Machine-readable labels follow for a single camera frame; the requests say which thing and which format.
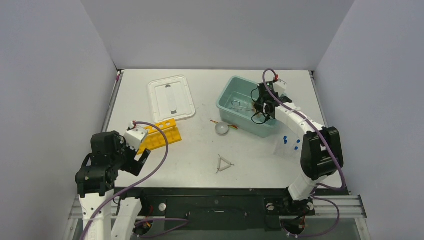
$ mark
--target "white tabletop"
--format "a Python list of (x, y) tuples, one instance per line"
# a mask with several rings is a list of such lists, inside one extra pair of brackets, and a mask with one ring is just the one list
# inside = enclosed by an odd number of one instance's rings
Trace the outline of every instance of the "white tabletop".
[[(324, 124), (314, 86), (308, 71), (276, 71), (287, 82), (286, 94), (302, 111)], [(136, 120), (153, 122), (147, 85), (153, 80), (184, 75), (196, 108), (193, 117), (177, 121), (182, 141), (169, 146), (169, 154), (161, 169), (140, 187), (162, 188), (286, 188), (301, 171), (301, 148), (294, 150), (297, 137), (281, 124), (279, 134), (266, 138), (242, 129), (230, 129), (225, 136), (215, 132), (220, 122), (216, 101), (233, 76), (255, 82), (262, 81), (262, 70), (168, 70), (126, 69), (116, 97), (108, 131), (123, 134), (128, 123)], [(288, 136), (287, 145), (282, 144)], [(152, 151), (138, 177), (119, 171), (115, 184), (126, 187), (149, 174), (162, 160), (165, 148)], [(218, 154), (235, 166), (217, 172)], [(338, 172), (324, 183), (339, 187)]]

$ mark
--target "plastic bin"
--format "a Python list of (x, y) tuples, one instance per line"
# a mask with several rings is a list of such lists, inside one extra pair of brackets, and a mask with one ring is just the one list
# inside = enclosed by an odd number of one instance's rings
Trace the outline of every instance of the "plastic bin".
[[(233, 76), (216, 101), (216, 106), (219, 108), (222, 121), (236, 125), (259, 137), (266, 138), (276, 132), (278, 122), (276, 120), (269, 120), (262, 125), (252, 122), (251, 118), (255, 114), (255, 110), (253, 108), (251, 92), (257, 86), (258, 84), (254, 81)], [(258, 99), (258, 91), (253, 91), (252, 96), (254, 100)], [(262, 123), (265, 117), (259, 114), (253, 120), (257, 123)]]

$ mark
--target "green plastic container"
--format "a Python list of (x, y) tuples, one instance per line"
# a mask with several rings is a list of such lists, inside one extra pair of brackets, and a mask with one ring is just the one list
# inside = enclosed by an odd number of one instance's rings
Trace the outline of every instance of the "green plastic container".
[[(216, 106), (219, 108), (222, 121), (236, 125), (240, 129), (259, 137), (266, 138), (276, 132), (278, 122), (276, 120), (269, 120), (262, 125), (252, 122), (251, 117), (255, 114), (255, 110), (253, 108), (251, 92), (257, 86), (258, 84), (254, 81), (233, 76), (216, 101)], [(253, 91), (252, 97), (254, 100), (258, 99), (258, 90)], [(259, 114), (253, 120), (257, 123), (262, 123), (265, 117)]]

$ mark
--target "gray back wall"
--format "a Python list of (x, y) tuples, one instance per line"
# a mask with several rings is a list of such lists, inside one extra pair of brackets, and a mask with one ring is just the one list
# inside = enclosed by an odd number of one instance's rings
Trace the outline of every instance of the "gray back wall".
[(62, 239), (116, 69), (79, 0), (7, 0), (0, 72), (0, 239)]
[(82, 0), (119, 69), (314, 70), (354, 0)]
[(356, 0), (316, 85), (373, 240), (424, 239), (424, 1)]

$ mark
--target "clear plastic object in bin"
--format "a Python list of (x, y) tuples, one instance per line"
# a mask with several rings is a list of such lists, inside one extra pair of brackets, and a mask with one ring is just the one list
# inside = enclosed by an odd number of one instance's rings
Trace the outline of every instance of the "clear plastic object in bin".
[(189, 84), (183, 75), (151, 81), (147, 90), (155, 123), (186, 119), (196, 113)]
[[(266, 138), (277, 131), (278, 122), (269, 120), (262, 125), (252, 122), (251, 117), (255, 114), (253, 101), (251, 98), (252, 90), (256, 89), (258, 84), (239, 76), (233, 76), (228, 81), (218, 100), (216, 106), (219, 108), (219, 115), (222, 121), (236, 125), (237, 127)], [(256, 100), (258, 91), (253, 91), (252, 97)], [(253, 118), (258, 123), (265, 120), (262, 114)]]

